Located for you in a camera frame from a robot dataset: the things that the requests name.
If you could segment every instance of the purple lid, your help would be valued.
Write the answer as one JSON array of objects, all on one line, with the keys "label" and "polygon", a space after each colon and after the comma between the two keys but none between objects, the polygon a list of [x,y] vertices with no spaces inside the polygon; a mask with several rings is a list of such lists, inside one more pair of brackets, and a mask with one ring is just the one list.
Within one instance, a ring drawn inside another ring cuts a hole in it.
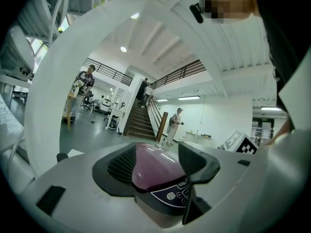
[{"label": "purple lid", "polygon": [[136,165],[132,182],[145,191],[154,191],[181,182],[186,175],[178,156],[148,143],[136,144]]}]

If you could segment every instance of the round ceiling light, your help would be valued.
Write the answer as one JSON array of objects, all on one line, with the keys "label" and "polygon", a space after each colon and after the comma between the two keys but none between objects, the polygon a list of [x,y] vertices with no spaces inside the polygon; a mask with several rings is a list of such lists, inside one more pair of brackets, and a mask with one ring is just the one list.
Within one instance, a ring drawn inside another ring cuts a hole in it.
[{"label": "round ceiling light", "polygon": [[139,17],[139,13],[136,13],[135,15],[132,15],[131,19],[136,19],[137,17]]},{"label": "round ceiling light", "polygon": [[120,49],[121,49],[122,52],[126,52],[127,51],[127,49],[125,47],[121,47]]}]

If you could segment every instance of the gray floor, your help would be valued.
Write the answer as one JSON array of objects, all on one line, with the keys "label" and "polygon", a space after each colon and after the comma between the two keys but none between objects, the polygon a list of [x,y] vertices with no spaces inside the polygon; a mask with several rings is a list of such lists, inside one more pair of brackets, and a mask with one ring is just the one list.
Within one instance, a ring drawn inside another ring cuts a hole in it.
[{"label": "gray floor", "polygon": [[[6,85],[4,87],[4,85],[0,83],[0,93],[4,102],[20,124],[24,125],[25,105],[23,105],[22,99],[11,96],[12,89],[12,86]],[[118,135],[116,131],[110,129],[105,130],[106,121],[104,122],[104,118],[106,118],[106,116],[102,114],[97,112],[92,113],[91,111],[87,112],[83,108],[80,108],[76,115],[76,121],[72,123],[70,131],[68,131],[66,122],[61,123],[59,137],[60,151],[68,153],[71,149],[74,149],[87,153],[122,143],[156,143],[155,141],[145,138],[121,136]],[[163,148],[178,153],[177,145],[165,145]]]}]

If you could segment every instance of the round button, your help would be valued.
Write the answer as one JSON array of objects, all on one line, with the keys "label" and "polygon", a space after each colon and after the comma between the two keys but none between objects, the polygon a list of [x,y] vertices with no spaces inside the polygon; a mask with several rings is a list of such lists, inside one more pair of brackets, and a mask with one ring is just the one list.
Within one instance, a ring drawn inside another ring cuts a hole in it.
[{"label": "round button", "polygon": [[168,200],[173,200],[173,199],[175,199],[176,195],[174,192],[170,192],[166,195],[166,197]]}]

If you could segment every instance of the patterned shirt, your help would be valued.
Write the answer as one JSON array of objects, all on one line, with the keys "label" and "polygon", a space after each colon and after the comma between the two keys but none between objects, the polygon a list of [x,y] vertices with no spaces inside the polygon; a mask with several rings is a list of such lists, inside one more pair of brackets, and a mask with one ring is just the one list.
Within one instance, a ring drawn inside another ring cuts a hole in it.
[{"label": "patterned shirt", "polygon": [[78,74],[76,77],[77,80],[80,80],[84,83],[83,86],[79,88],[79,94],[83,95],[83,93],[88,89],[89,87],[93,87],[95,79],[92,74],[87,74],[87,72],[82,71]]}]

